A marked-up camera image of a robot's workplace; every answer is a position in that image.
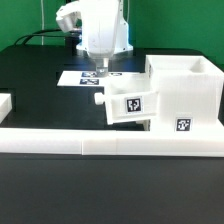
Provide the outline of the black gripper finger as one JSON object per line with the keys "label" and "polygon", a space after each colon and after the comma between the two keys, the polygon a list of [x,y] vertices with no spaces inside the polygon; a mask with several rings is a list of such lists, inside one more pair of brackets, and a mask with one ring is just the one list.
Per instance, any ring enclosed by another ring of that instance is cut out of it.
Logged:
{"label": "black gripper finger", "polygon": [[96,74],[98,77],[106,77],[108,75],[108,65],[108,58],[96,60]]}

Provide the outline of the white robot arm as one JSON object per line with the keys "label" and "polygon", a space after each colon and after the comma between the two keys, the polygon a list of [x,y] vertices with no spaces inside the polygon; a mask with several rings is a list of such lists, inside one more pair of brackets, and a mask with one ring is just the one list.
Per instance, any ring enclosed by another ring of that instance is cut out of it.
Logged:
{"label": "white robot arm", "polygon": [[118,54],[129,54],[129,24],[123,17],[123,0],[76,0],[61,6],[56,22],[66,33],[82,22],[81,42],[76,49],[95,62],[97,77],[108,75],[109,61]]}

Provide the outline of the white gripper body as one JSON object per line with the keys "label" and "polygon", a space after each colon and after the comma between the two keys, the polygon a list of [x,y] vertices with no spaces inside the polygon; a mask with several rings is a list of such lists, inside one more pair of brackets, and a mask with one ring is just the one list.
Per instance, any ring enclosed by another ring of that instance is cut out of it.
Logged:
{"label": "white gripper body", "polygon": [[92,59],[111,58],[115,51],[119,0],[80,0],[82,41]]}

